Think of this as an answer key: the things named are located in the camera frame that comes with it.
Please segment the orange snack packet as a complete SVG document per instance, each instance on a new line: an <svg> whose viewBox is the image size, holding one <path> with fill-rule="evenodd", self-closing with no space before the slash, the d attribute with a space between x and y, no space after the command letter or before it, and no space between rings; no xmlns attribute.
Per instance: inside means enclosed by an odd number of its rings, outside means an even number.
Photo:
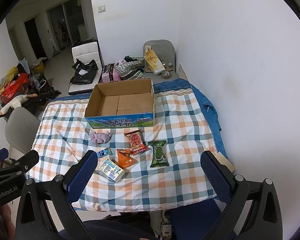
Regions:
<svg viewBox="0 0 300 240"><path fill-rule="evenodd" d="M130 149L117 149L118 165L121 168L128 168L135 164L135 161L130 157Z"/></svg>

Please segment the blue stick sachet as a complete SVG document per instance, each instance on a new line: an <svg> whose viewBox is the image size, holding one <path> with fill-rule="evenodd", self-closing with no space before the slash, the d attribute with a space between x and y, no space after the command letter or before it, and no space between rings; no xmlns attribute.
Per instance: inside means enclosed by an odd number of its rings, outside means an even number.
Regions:
<svg viewBox="0 0 300 240"><path fill-rule="evenodd" d="M100 150L100 151L97 152L98 158L103 158L103 157L106 157L106 156L110 156L112 154L113 153L112 153L112 151L111 151L111 149L109 147L107 147L107 148L105 148L105 149Z"/></svg>

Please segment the checkered plaid blanket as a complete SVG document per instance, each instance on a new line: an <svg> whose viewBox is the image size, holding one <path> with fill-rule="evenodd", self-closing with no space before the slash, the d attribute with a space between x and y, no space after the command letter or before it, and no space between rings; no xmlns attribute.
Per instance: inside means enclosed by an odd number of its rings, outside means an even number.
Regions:
<svg viewBox="0 0 300 240"><path fill-rule="evenodd" d="M88 101L58 100L48 104L33 148L38 164L28 177L50 181L65 174L93 143L84 112ZM205 150L216 153L212 132L192 89L157 93L154 126L142 128L144 142L165 141L166 167L151 167L152 150L134 156L135 163L114 182L96 169L74 207L94 211L156 211L201 202L216 196L200 165Z"/></svg>

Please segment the grey chair far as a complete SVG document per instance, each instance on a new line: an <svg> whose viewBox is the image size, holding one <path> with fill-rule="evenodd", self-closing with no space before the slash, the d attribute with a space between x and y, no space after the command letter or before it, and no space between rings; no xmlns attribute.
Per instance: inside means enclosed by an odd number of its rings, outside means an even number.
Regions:
<svg viewBox="0 0 300 240"><path fill-rule="evenodd" d="M162 62L166 70L168 70L170 76L165 79L161 74L154 74L149 68L146 59L145 53L148 50L153 50L159 60ZM143 58L144 58L144 67L145 67L145 78L152 79L153 83L161 83L164 81L175 80L178 78L176 74L176 52L173 44L168 40L150 40L143 45Z"/></svg>

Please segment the grey chair left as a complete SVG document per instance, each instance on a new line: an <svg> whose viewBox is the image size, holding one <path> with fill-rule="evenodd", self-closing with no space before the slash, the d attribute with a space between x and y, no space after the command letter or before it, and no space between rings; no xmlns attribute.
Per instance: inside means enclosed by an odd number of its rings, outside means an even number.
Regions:
<svg viewBox="0 0 300 240"><path fill-rule="evenodd" d="M7 142L19 152L32 150L40 120L24 107L12 111L5 127Z"/></svg>

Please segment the patterned handbag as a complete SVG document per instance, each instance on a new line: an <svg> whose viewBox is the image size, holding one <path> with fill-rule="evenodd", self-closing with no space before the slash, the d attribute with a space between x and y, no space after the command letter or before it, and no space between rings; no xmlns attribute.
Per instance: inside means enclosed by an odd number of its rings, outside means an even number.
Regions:
<svg viewBox="0 0 300 240"><path fill-rule="evenodd" d="M117 64L114 69L117 71L122 80L144 79L144 61L136 60L123 64Z"/></svg>

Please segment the green snack packet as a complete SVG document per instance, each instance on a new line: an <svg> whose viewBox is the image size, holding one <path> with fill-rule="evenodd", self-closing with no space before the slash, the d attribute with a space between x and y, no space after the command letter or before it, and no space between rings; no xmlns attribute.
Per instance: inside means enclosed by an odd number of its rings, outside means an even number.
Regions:
<svg viewBox="0 0 300 240"><path fill-rule="evenodd" d="M151 141L148 145L152 148L152 162L150 167L168 167L169 163L164 154L166 140Z"/></svg>

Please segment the yellow cloth pile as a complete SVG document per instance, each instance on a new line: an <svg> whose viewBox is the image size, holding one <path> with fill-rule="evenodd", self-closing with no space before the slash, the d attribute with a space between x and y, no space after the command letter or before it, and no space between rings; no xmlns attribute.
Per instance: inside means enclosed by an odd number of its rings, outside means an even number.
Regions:
<svg viewBox="0 0 300 240"><path fill-rule="evenodd" d="M1 95L5 90L5 87L7 86L8 83L10 83L13 78L19 74L18 68L17 67L12 67L7 74L0 80L0 104L2 103L1 100Z"/></svg>

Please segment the open cardboard box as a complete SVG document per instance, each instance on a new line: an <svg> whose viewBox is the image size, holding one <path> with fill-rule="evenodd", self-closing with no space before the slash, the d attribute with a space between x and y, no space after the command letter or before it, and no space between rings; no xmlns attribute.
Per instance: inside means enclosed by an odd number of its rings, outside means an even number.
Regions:
<svg viewBox="0 0 300 240"><path fill-rule="evenodd" d="M155 95L152 80L122 80L95 85L84 117L93 129L153 126Z"/></svg>

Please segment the tape roll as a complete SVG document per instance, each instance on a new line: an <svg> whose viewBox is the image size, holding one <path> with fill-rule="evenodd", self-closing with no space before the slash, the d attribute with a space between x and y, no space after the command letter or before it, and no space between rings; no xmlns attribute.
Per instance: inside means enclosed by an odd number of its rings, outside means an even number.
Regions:
<svg viewBox="0 0 300 240"><path fill-rule="evenodd" d="M161 72L161 77L162 77L163 79L169 79L169 78L171 77L170 72L167 71L167 70L162 71L162 72Z"/></svg>

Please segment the red plastic bag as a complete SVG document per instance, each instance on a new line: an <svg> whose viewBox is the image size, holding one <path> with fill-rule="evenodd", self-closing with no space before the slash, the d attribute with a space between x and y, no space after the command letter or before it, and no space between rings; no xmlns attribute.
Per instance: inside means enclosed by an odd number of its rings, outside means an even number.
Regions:
<svg viewBox="0 0 300 240"><path fill-rule="evenodd" d="M16 80L12 80L7 84L0 98L3 104L8 104L17 92L24 94L29 84L29 76L26 73L21 73Z"/></svg>

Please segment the pink suitcase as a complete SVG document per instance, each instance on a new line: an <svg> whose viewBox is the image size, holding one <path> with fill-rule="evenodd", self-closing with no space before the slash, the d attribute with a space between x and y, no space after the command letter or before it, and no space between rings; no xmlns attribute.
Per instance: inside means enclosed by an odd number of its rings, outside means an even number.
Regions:
<svg viewBox="0 0 300 240"><path fill-rule="evenodd" d="M113 81L120 81L121 77L115 69L115 64L110 63L105 65L104 69L102 70L102 82L109 83Z"/></svg>

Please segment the white goose plush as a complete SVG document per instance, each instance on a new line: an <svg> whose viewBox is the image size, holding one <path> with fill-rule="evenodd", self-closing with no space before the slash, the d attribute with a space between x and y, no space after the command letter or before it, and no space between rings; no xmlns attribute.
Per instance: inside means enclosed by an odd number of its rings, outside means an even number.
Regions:
<svg viewBox="0 0 300 240"><path fill-rule="evenodd" d="M23 94L16 96L8 104L2 107L2 109L0 110L0 117L4 116L10 108L16 109L18 107L21 107L22 104L27 100L29 100L30 98L35 98L37 96L38 94Z"/></svg>

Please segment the wall switch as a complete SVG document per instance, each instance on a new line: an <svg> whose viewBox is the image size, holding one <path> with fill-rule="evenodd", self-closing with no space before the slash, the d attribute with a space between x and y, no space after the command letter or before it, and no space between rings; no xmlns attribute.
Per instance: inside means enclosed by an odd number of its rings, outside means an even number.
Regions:
<svg viewBox="0 0 300 240"><path fill-rule="evenodd" d="M103 4L103 5L98 5L97 6L97 11L98 13L103 13L106 11L106 6Z"/></svg>

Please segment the white leather chair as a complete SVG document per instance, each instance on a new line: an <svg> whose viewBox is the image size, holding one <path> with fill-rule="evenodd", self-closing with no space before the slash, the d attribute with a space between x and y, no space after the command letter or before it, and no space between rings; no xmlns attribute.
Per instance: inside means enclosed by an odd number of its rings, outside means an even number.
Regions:
<svg viewBox="0 0 300 240"><path fill-rule="evenodd" d="M69 95L77 95L89 93L93 90L96 84L99 83L101 79L103 64L100 57L99 46L97 41L81 44L79 46L72 48L72 56L74 62L76 60L80 60L84 64L90 63L94 60L97 64L98 71L96 73L95 79L91 84L87 85L70 85L68 94Z"/></svg>

